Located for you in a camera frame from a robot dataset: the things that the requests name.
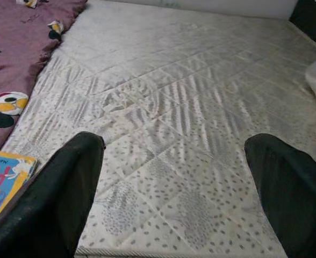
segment mattress cover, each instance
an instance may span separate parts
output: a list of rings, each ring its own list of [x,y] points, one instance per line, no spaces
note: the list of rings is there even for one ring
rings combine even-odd
[[[286,257],[243,148],[270,133],[316,160],[315,60],[286,21],[90,0],[3,151],[105,139],[77,255]]]

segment cartoon print blanket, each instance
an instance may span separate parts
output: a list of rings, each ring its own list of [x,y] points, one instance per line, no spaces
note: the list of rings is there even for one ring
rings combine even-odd
[[[38,1],[36,8],[0,1],[0,148],[11,133],[39,71],[87,0]]]

